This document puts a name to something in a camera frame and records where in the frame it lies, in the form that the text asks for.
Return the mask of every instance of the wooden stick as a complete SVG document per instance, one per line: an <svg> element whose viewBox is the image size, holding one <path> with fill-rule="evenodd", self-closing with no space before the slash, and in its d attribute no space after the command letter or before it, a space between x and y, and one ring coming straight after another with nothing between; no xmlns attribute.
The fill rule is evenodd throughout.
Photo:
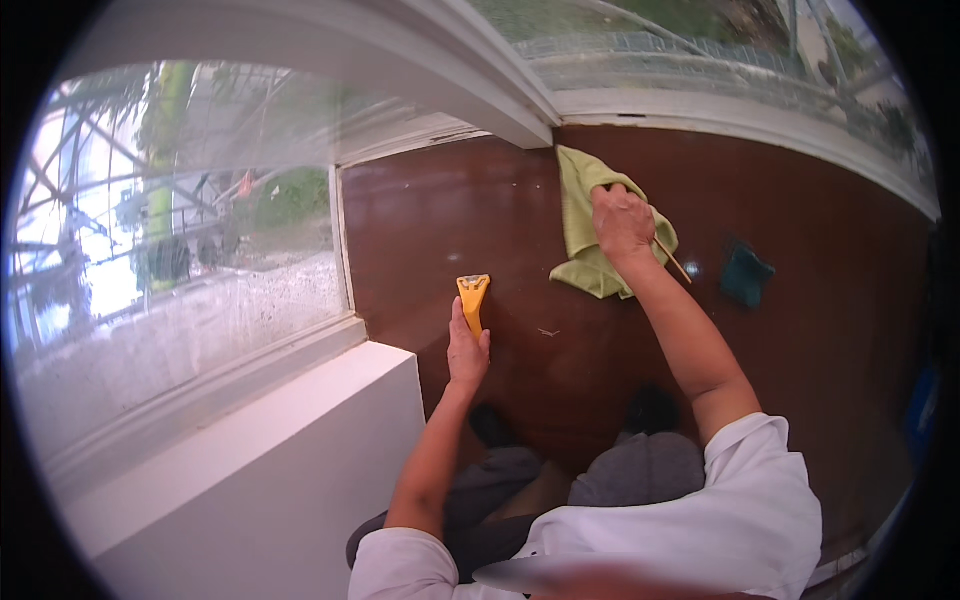
<svg viewBox="0 0 960 600"><path fill-rule="evenodd" d="M663 242L660 241L660 239L657 237L655 233L654 233L654 241L657 242L657 245L660 246L660 249L663 251L663 253L667 255L667 257L670 259L670 262L675 264L677 268L680 269L680 272L684 274L684 279L686 279L686 282L692 284L693 279L691 279L690 276L686 274L686 271L684 270L684 268L680 266L680 263L677 262L677 259L673 257L673 254L671 254L670 251L666 248L666 246L663 245Z"/></svg>

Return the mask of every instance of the window pane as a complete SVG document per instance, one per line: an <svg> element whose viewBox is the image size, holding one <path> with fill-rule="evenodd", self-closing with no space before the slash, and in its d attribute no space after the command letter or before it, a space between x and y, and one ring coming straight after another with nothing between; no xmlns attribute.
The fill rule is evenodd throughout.
<svg viewBox="0 0 960 600"><path fill-rule="evenodd" d="M41 459L348 311L327 169L430 111L289 69L131 65L64 84L23 176L6 316Z"/></svg>
<svg viewBox="0 0 960 600"><path fill-rule="evenodd" d="M873 146L933 190L916 111L847 0L469 0L571 107L649 106L649 90L749 100L830 123ZM840 64L836 64L832 44ZM709 101L692 103L709 106Z"/></svg>

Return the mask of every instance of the shoe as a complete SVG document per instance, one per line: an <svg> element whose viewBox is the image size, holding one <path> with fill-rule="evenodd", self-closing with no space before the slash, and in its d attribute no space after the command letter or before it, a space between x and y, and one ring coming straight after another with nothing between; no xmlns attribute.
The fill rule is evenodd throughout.
<svg viewBox="0 0 960 600"><path fill-rule="evenodd" d="M507 423L496 414L490 404L478 404L469 416L470 429L477 434L487 449L520 445Z"/></svg>
<svg viewBox="0 0 960 600"><path fill-rule="evenodd" d="M680 426L680 409L673 397L660 386L644 384L627 405L623 430L631 435L652 436Z"/></svg>

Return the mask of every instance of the brown wooden surface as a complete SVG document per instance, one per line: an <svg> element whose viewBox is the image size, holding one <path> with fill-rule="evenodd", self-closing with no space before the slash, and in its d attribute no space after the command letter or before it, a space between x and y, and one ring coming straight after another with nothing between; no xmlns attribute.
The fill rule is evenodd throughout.
<svg viewBox="0 0 960 600"><path fill-rule="evenodd" d="M916 370L924 217L851 172L754 142L606 127L556 138L626 173L673 222L678 260L703 272L690 293L764 409L790 421L824 506L824 560L853 550L910 480L898 426ZM492 364L480 394L571 474L610 447L641 382L680 397L635 301L547 280L565 261L553 151L446 144L347 169L343 195L357 311L372 339L418 355L428 414L447 380L454 280L484 273ZM733 236L777 269L757 310L719 290Z"/></svg>

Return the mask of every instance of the hand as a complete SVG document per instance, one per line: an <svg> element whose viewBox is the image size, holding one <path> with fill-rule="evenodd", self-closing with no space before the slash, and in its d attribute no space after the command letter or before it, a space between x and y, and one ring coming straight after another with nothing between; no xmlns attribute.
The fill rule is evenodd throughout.
<svg viewBox="0 0 960 600"><path fill-rule="evenodd" d="M598 185L590 190L593 203L593 228L600 250L616 269L632 257L650 252L657 229L653 208L623 183L615 183L608 192Z"/></svg>
<svg viewBox="0 0 960 600"><path fill-rule="evenodd" d="M446 362L450 366L450 383L463 385L471 394L480 387L490 364L490 330L484 329L480 340L473 337L464 317L463 301L459 296L453 299L450 347L446 350Z"/></svg>

